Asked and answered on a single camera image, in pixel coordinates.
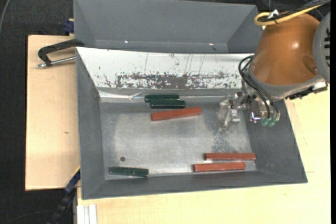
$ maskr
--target metal plate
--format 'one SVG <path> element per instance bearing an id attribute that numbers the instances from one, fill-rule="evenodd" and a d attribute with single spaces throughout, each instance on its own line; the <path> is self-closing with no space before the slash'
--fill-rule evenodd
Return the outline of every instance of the metal plate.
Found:
<path id="1" fill-rule="evenodd" d="M 169 54 L 158 55 L 170 57 Z M 142 61 L 145 56 L 146 52 L 77 48 L 84 199 L 307 181 L 283 102 L 278 106 L 284 116 L 276 126 L 252 124 L 248 115 L 242 113 L 240 123 L 223 132 L 216 118 L 218 103 L 225 94 L 239 90 L 239 83 L 225 88 L 214 80 L 204 82 L 210 83 L 211 89 L 156 89 L 156 93 L 179 93 L 187 107 L 200 106 L 203 113 L 191 118 L 151 122 L 153 111 L 144 101 L 144 95 L 153 92 L 150 87 L 112 87 L 97 80 L 99 70 L 109 80 L 119 74 L 123 65 L 115 65 L 114 59 L 127 59 L 128 65 L 139 67 L 137 60 Z M 217 62 L 232 66 L 227 73 L 232 77 L 243 57 L 245 55 L 217 55 Z M 216 70 L 212 57 L 205 59 L 203 70 Z M 160 62 L 156 63 L 158 73 L 165 69 Z M 99 69 L 99 65 L 103 65 L 104 70 Z M 257 159 L 248 161 L 243 172 L 192 172 L 193 164 L 207 162 L 203 156 L 208 152 L 254 152 Z M 150 173 L 147 178 L 110 175 L 110 166 L 147 168 Z"/>

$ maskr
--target scratch mark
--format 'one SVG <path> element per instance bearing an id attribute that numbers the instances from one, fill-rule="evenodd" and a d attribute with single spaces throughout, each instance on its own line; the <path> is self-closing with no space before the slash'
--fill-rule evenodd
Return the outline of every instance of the scratch mark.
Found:
<path id="1" fill-rule="evenodd" d="M 201 69 L 202 69 L 202 66 L 203 66 L 203 63 L 204 63 L 204 59 L 205 59 L 205 55 L 203 56 L 203 60 L 201 62 L 201 66 L 199 67 L 199 73 L 201 73 Z"/>
<path id="2" fill-rule="evenodd" d="M 145 62 L 145 70 L 144 70 L 144 73 L 146 73 L 146 66 L 147 66 L 148 55 L 149 55 L 149 53 L 147 53 L 147 56 L 146 56 L 146 62 Z"/>

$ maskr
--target gray bin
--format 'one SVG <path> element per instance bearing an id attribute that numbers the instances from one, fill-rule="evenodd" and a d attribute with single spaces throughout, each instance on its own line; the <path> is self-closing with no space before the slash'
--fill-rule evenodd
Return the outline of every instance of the gray bin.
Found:
<path id="1" fill-rule="evenodd" d="M 256 14 L 252 5 L 75 0 L 75 32 L 77 39 L 93 48 L 253 53 L 261 34 L 253 24 Z M 85 62 L 83 53 L 77 51 L 83 199 L 307 182 L 283 101 L 278 102 L 281 121 L 274 127 L 253 124 L 244 112 L 238 125 L 229 132 L 220 132 L 218 102 L 238 89 L 198 90 L 195 98 L 191 98 L 192 91 L 186 96 L 186 91 L 180 89 L 177 92 L 182 98 L 189 97 L 187 106 L 201 106 L 202 115 L 153 125 L 148 104 L 111 101 L 116 92 L 123 95 L 123 89 L 113 92 L 109 87 L 97 87 L 92 65 Z M 160 92 L 176 93 L 172 89 L 155 93 Z M 203 153 L 208 152 L 254 152 L 257 159 L 248 161 L 244 171 L 192 172 L 192 164 L 202 163 Z M 150 174 L 146 178 L 110 175 L 111 165 L 148 168 Z"/>

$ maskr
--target yellow cable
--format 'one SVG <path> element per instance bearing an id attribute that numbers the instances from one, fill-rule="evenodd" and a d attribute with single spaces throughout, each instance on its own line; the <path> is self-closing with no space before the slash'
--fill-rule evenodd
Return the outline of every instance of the yellow cable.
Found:
<path id="1" fill-rule="evenodd" d="M 280 19 L 275 19 L 275 20 L 271 20 L 271 21 L 268 21 L 268 22 L 259 22 L 258 19 L 261 18 L 261 17 L 268 17 L 271 13 L 270 12 L 262 12 L 262 13 L 259 13 L 255 18 L 254 18 L 254 23 L 256 25 L 259 25 L 259 26 L 268 26 L 268 25 L 274 25 L 274 24 L 280 24 L 280 23 L 283 23 L 287 20 L 290 20 L 290 19 L 293 19 L 294 17 L 296 16 L 299 16 L 303 13 L 307 13 L 309 11 L 311 11 L 312 9 L 315 9 L 317 7 L 320 7 L 322 5 L 317 5 L 317 6 L 314 6 L 314 7 L 309 7 L 309 8 L 306 8 L 304 10 L 301 10 L 299 12 L 296 12 L 296 13 L 293 13 L 291 15 L 288 15 L 286 17 L 283 17 L 283 18 L 280 18 Z"/>

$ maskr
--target gray panel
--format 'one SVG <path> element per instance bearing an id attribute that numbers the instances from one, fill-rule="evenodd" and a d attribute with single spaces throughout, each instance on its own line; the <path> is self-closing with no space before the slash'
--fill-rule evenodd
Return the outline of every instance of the gray panel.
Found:
<path id="1" fill-rule="evenodd" d="M 80 154 L 81 186 L 82 194 L 89 196 L 104 183 L 103 166 L 99 165 L 103 156 L 98 94 L 81 60 L 76 61 L 76 76 L 79 142 L 81 147 L 85 145 Z"/>
<path id="2" fill-rule="evenodd" d="M 239 29 L 229 52 L 254 52 L 261 34 L 250 19 L 257 15 L 254 5 L 176 0 L 75 0 L 74 4 L 76 38 L 95 48 L 227 52 L 227 43 Z"/>

